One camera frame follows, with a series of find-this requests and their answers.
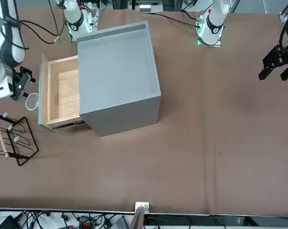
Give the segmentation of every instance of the wooden drawer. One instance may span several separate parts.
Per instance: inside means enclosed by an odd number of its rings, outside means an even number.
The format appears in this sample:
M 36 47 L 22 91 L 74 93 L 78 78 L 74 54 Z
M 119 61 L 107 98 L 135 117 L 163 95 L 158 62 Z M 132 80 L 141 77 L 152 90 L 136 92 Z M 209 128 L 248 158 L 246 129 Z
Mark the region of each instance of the wooden drawer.
M 39 125 L 54 130 L 83 124 L 78 56 L 48 61 L 42 55 L 39 74 Z

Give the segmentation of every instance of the metal rack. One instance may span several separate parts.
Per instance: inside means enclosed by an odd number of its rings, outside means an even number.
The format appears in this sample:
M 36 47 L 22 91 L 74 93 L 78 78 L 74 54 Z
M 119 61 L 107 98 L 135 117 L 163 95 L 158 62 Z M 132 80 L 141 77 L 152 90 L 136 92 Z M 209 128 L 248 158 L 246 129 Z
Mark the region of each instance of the metal rack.
M 15 158 L 18 165 L 24 165 L 38 151 L 28 119 L 22 117 L 19 120 L 7 117 L 7 113 L 0 115 L 0 120 L 10 123 L 7 129 L 0 127 L 0 156 Z

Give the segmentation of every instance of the open drawer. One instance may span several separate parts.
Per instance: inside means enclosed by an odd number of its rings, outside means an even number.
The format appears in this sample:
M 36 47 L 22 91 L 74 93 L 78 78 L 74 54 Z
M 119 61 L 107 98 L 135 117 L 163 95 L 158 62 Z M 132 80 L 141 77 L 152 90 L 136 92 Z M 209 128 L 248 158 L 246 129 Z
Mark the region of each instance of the open drawer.
M 78 56 L 48 61 L 42 55 L 39 74 L 39 125 L 55 130 L 83 124 Z

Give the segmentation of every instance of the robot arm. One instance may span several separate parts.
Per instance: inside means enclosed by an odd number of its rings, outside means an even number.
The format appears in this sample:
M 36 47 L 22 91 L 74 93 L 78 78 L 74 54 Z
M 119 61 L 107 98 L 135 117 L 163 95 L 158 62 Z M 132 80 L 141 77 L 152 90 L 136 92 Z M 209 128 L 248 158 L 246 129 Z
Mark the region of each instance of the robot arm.
M 54 0 L 64 11 L 72 35 L 83 36 L 89 32 L 88 25 L 91 14 L 80 11 L 76 0 Z M 23 67 L 20 72 L 14 68 L 25 59 L 25 50 L 21 38 L 21 24 L 17 13 L 16 0 L 0 0 L 0 18 L 2 20 L 0 32 L 0 98 L 11 97 L 18 100 L 26 96 L 25 89 L 29 82 L 35 82 L 32 72 Z
M 13 68 L 25 59 L 15 0 L 0 0 L 0 98 L 13 95 Z
M 213 45 L 218 41 L 229 10 L 228 0 L 213 0 L 211 11 L 204 14 L 204 24 L 199 34 L 204 43 Z

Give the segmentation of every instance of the metal bracket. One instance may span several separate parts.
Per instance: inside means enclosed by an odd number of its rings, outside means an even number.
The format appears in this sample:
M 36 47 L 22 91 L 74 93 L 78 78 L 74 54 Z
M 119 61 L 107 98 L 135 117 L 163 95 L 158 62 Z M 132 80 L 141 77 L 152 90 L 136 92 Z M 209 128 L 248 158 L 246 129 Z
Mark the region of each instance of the metal bracket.
M 145 214 L 149 214 L 149 202 L 135 202 L 135 211 L 140 207 L 144 208 Z

